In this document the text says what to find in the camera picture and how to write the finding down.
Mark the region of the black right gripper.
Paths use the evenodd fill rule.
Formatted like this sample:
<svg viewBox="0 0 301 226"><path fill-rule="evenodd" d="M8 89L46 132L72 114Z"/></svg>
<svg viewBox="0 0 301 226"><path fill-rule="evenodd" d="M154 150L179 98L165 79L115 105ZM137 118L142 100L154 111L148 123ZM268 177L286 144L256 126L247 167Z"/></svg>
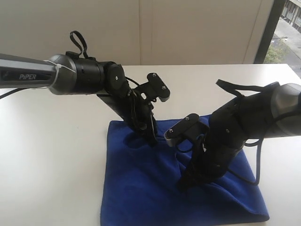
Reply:
<svg viewBox="0 0 301 226"><path fill-rule="evenodd" d="M205 134L192 146L191 159L177 182L179 191L222 177L245 143L244 135Z"/></svg>

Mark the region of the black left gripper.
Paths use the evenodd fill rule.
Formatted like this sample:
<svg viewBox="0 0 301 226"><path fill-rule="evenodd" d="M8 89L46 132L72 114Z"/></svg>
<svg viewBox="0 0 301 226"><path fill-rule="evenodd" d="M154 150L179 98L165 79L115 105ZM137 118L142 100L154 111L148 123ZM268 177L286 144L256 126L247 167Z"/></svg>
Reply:
<svg viewBox="0 0 301 226"><path fill-rule="evenodd" d="M135 133L146 139L149 146L157 144L157 124L152 107L133 89L124 97L109 94L97 95Z"/></svg>

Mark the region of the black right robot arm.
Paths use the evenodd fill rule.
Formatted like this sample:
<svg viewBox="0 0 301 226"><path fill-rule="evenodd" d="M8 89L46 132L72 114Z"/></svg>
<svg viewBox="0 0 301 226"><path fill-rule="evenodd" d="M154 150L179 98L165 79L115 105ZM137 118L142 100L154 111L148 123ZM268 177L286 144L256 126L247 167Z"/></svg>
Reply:
<svg viewBox="0 0 301 226"><path fill-rule="evenodd" d="M234 98L215 110L208 122L192 113L165 134L170 145L191 142L192 156L178 181L182 191L224 176L244 146L256 146L259 159L264 139L301 134L299 84L274 82L260 87L218 80L217 85Z"/></svg>

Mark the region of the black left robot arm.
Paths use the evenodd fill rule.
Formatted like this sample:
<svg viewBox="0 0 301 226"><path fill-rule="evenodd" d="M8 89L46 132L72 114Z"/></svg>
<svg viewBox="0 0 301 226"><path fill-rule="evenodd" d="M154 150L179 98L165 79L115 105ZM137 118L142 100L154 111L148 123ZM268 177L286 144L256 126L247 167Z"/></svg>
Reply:
<svg viewBox="0 0 301 226"><path fill-rule="evenodd" d="M152 104L130 87L121 65L56 54L48 60L1 54L0 87L6 97L25 89L48 89L55 95L96 95L149 146L157 144Z"/></svg>

